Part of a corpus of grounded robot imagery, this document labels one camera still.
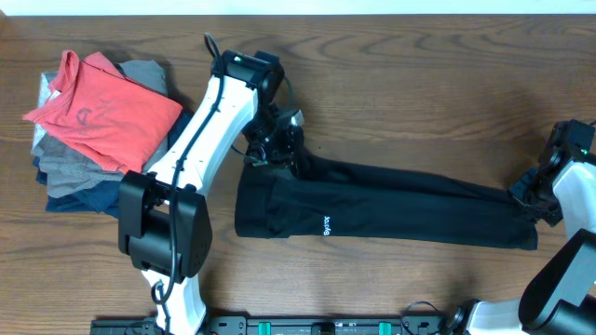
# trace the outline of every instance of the black pants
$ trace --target black pants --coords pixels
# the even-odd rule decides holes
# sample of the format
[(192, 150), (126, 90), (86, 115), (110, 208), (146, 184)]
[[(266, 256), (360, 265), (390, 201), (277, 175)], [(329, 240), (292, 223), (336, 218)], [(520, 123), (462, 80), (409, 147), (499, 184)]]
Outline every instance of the black pants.
[(296, 151), (297, 171), (246, 165), (236, 232), (244, 237), (407, 238), (495, 248), (537, 247), (535, 219), (505, 191)]

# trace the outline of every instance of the shirt logo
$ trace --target shirt logo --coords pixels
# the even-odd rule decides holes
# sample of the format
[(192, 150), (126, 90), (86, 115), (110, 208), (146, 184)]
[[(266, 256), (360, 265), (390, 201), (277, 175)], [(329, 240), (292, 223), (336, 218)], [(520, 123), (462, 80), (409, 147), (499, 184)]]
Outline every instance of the shirt logo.
[(330, 217), (326, 216), (323, 220), (323, 234), (325, 236), (329, 236), (332, 233), (332, 228), (329, 225), (329, 221), (331, 220)]

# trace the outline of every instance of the clothing pile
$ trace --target clothing pile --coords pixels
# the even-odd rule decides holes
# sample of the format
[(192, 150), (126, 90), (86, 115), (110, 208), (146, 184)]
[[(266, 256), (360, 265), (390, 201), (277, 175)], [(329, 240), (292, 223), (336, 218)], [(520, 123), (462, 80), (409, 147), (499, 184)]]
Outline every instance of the clothing pile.
[(124, 174), (146, 173), (190, 120), (167, 96), (154, 60), (113, 65), (99, 52), (80, 61), (64, 51), (60, 69), (41, 75), (38, 108), (23, 116), (35, 122), (31, 153), (46, 211), (117, 218)]

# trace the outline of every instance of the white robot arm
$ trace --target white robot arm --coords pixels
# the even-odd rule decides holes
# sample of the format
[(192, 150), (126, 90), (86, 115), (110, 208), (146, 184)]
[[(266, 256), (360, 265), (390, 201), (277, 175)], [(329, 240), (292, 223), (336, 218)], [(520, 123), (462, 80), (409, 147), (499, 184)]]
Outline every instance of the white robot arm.
[(564, 218), (570, 241), (521, 299), (477, 301), (469, 306), (464, 334), (596, 333), (595, 315), (587, 312), (588, 305), (593, 307), (588, 290), (596, 279), (596, 252), (591, 244), (596, 236), (596, 159), (589, 153), (593, 136), (594, 127), (576, 120), (558, 123), (538, 170), (524, 176), (527, 181), (532, 177), (532, 182), (522, 178), (512, 188), (522, 206), (551, 225)]
[[(286, 168), (292, 163), (293, 131), (304, 120), (302, 112), (282, 113), (272, 102), (284, 79), (277, 56), (258, 51), (251, 57), (230, 50), (217, 55), (205, 97), (183, 134), (148, 175), (129, 172), (120, 186), (120, 207), (126, 209), (118, 221), (120, 250), (142, 270), (152, 288), (167, 287), (174, 280), (169, 298), (157, 305), (156, 322), (176, 335), (196, 334), (206, 314), (197, 274), (212, 236), (205, 199), (234, 139), (245, 135), (247, 159), (253, 163)], [(221, 99), (213, 113), (221, 80)], [(173, 275), (171, 219), (156, 207), (171, 199), (174, 172), (187, 147), (175, 182), (177, 206), (170, 208), (175, 211), (178, 236), (178, 271)]]

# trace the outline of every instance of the wood grain surface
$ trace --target wood grain surface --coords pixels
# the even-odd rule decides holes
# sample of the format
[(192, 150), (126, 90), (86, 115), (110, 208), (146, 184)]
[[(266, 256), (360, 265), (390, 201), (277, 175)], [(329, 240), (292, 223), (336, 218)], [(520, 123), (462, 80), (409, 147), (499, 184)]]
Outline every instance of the wood grain surface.
[[(220, 48), (277, 53), (305, 113), (307, 146), (347, 162), (440, 173), (506, 188), (535, 163), (556, 121), (596, 119), (591, 16), (7, 18), (0, 41), (0, 332), (85, 334), (98, 317), (155, 310), (116, 245), (116, 220), (44, 211), (34, 181), (39, 75), (64, 49), (157, 60), (194, 110)], [(322, 236), (238, 238), (239, 157), (209, 197), (206, 304), (252, 315), (393, 315), (425, 300), (520, 297), (564, 244), (538, 224), (536, 251)]]

